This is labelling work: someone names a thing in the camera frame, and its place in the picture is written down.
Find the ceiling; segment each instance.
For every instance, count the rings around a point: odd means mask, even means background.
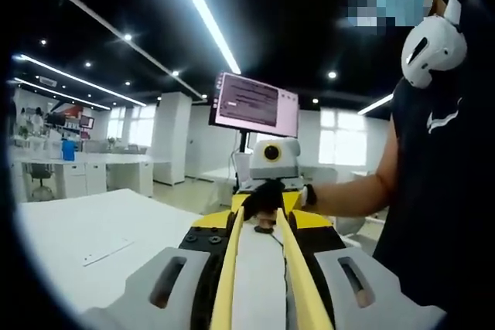
[[[210,96],[215,76],[230,71],[191,0],[80,1],[132,35],[135,45],[168,70],[179,71],[200,94]],[[346,27],[340,21],[343,0],[205,1],[242,75],[298,93],[304,109],[360,110],[391,93],[401,77],[399,56],[408,28],[377,36]],[[69,0],[29,0],[23,6],[17,53],[144,103],[177,90],[200,100]],[[337,73],[334,80],[327,76],[331,70]],[[55,90],[91,102],[132,104],[36,64],[12,63],[11,77],[37,83],[36,76],[54,79]],[[388,118],[390,112],[381,107],[369,115]]]

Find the white pillar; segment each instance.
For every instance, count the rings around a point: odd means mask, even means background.
[[[184,182],[191,103],[191,98],[174,92],[162,94],[156,108],[151,153],[158,160],[164,158],[171,162],[154,164],[153,178],[158,182],[167,185]]]

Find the white headphone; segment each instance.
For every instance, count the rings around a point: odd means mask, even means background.
[[[452,70],[466,58],[467,44],[459,30],[461,5],[448,0],[443,17],[430,15],[413,28],[402,47],[404,78],[417,88],[432,82],[431,70]]]

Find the blue bottle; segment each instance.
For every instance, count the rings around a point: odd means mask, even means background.
[[[66,162],[73,162],[76,158],[76,144],[73,141],[62,141],[62,157]]]

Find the fluorescent light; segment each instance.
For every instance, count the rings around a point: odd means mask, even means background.
[[[146,107],[146,104],[143,104],[142,102],[139,102],[138,100],[133,100],[132,98],[129,98],[129,97],[126,97],[122,94],[119,94],[117,92],[114,92],[113,90],[109,90],[107,88],[103,88],[103,87],[100,87],[99,85],[97,84],[94,84],[94,83],[90,83],[89,81],[86,81],[86,80],[83,80],[79,77],[75,77],[73,75],[70,75],[68,73],[64,73],[63,71],[60,71],[60,70],[57,70],[55,67],[51,67],[43,62],[40,62],[38,60],[35,60],[34,58],[31,58],[25,54],[21,54],[20,56],[21,60],[25,60],[25,61],[28,61],[30,63],[35,63],[36,65],[38,66],[41,66],[41,67],[44,67],[50,71],[53,71],[54,73],[59,73],[60,75],[63,75],[65,77],[69,77],[70,79],[73,79],[75,81],[78,81],[79,83],[82,83],[82,84],[86,84],[86,85],[89,85],[90,87],[93,87],[93,88],[96,88],[98,90],[101,90],[105,93],[108,93],[108,94],[112,94],[116,97],[119,97],[119,98],[122,98],[123,100],[128,100],[129,102],[132,102],[133,104],[138,104],[139,106],[143,106],[143,107]]]
[[[367,112],[370,112],[371,110],[374,110],[375,108],[381,106],[382,104],[386,104],[393,97],[394,97],[394,94],[389,94],[386,97],[383,97],[381,100],[377,100],[374,104],[371,104],[370,106],[365,107],[363,110],[359,111],[357,114],[358,115],[364,115]]]
[[[46,92],[49,92],[51,94],[58,94],[59,96],[61,97],[65,97],[65,98],[69,98],[71,100],[77,100],[79,102],[82,102],[83,104],[93,104],[94,106],[96,107],[99,107],[99,108],[103,108],[105,110],[110,110],[109,107],[106,107],[106,106],[102,106],[101,104],[95,104],[93,102],[89,102],[87,100],[81,100],[80,98],[76,98],[76,97],[72,97],[70,96],[69,94],[65,94],[65,93],[61,93],[61,92],[56,92],[55,90],[51,90],[51,89],[48,89],[48,88],[45,88],[45,87],[41,87],[39,85],[36,85],[36,84],[33,84],[33,83],[30,83],[29,81],[25,81],[23,79],[19,79],[18,77],[15,77],[14,78],[15,81],[19,82],[19,83],[22,83],[22,84],[25,84],[25,85],[29,85],[30,87],[33,87],[33,88],[37,88],[37,89],[41,89],[41,90],[44,90]]]
[[[210,31],[211,36],[215,40],[215,43],[218,45],[218,48],[220,48],[220,51],[222,52],[222,55],[224,56],[225,61],[227,61],[227,64],[229,65],[232,72],[236,74],[241,74],[241,70],[239,69],[237,62],[235,62],[234,56],[232,55],[232,52],[230,51],[227,42],[225,41],[224,36],[222,35],[220,29],[218,28],[215,19],[213,18],[210,10],[208,9],[208,5],[206,4],[206,2],[204,0],[192,0],[192,1],[196,6],[197,11],[200,13],[200,16],[203,19],[204,24],[207,26],[208,30]]]

